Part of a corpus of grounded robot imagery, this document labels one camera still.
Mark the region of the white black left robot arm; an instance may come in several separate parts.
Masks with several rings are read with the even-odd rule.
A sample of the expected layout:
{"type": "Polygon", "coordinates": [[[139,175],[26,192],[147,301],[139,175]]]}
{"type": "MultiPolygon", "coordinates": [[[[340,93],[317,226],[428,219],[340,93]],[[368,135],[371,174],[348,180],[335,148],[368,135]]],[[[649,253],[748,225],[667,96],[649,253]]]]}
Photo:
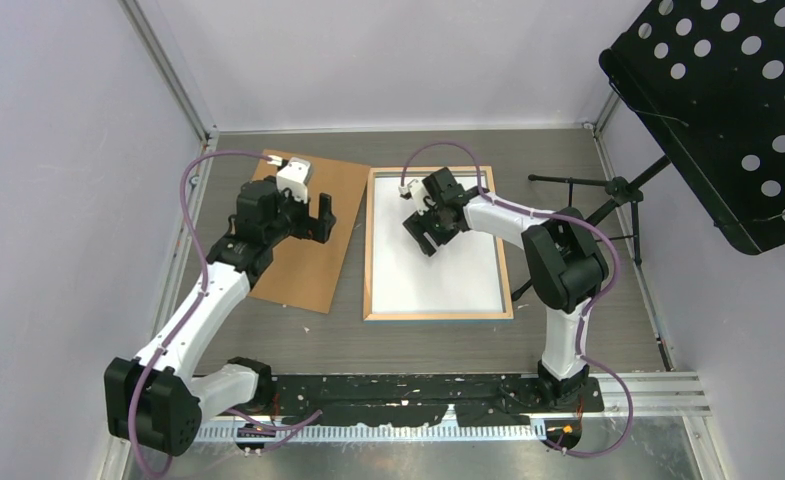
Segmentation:
{"type": "Polygon", "coordinates": [[[266,412],[275,398],[270,366],[237,357],[213,374],[197,365],[228,315],[259,282],[283,240],[326,243],[337,219],[327,193],[318,214],[275,178],[245,183],[227,232],[212,246],[201,275],[162,330],[133,358],[114,358],[104,373],[108,431],[172,457],[201,425],[236,406],[266,412]]]}

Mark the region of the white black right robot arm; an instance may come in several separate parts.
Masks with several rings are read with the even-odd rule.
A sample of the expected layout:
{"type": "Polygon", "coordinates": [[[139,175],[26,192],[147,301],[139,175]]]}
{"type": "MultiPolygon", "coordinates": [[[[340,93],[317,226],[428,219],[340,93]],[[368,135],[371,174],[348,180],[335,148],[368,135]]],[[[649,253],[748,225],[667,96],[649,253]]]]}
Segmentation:
{"type": "Polygon", "coordinates": [[[415,204],[403,226],[426,256],[469,231],[489,234],[523,251],[530,286],[546,307],[536,391],[548,408],[566,409],[589,377],[584,328],[609,275],[594,239],[597,229],[573,208],[535,210],[479,185],[466,189],[447,168],[423,179],[401,179],[398,191],[415,204]]]}

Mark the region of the black music stand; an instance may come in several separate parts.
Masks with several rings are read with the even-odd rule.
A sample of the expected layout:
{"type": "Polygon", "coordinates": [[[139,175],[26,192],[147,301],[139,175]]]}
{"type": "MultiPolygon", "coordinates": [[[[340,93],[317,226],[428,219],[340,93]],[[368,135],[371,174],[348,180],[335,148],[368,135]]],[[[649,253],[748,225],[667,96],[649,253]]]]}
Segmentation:
{"type": "Polygon", "coordinates": [[[598,63],[662,154],[591,224],[673,165],[737,251],[785,244],[785,1],[653,1],[598,63]]]}

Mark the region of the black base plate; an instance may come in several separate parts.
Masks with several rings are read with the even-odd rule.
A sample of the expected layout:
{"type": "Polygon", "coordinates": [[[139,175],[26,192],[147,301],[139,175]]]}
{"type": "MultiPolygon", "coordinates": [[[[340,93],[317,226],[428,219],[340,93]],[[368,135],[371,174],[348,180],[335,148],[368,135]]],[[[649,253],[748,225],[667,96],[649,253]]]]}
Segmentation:
{"type": "Polygon", "coordinates": [[[514,426],[530,414],[572,418],[600,413],[599,383],[588,380],[576,399],[556,404],[538,379],[517,374],[279,375],[257,397],[235,407],[291,425],[319,411],[321,426],[421,427],[454,414],[461,426],[514,426]]]}

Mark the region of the aluminium front rail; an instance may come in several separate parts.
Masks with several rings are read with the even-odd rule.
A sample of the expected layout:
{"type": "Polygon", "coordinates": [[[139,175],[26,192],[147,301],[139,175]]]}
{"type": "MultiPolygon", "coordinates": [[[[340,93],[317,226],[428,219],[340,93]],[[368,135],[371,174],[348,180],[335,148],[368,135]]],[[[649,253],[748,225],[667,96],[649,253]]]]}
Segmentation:
{"type": "Polygon", "coordinates": [[[319,411],[288,425],[275,417],[245,414],[235,407],[204,422],[189,450],[196,443],[229,443],[252,448],[271,447],[278,442],[380,443],[453,441],[552,441],[574,446],[597,419],[639,421],[647,417],[706,416],[709,404],[696,376],[688,373],[626,374],[621,379],[592,376],[599,383],[604,402],[600,413],[578,413],[572,418],[554,414],[530,414],[527,423],[514,426],[461,426],[454,414],[434,426],[369,427],[321,426],[319,411]]]}

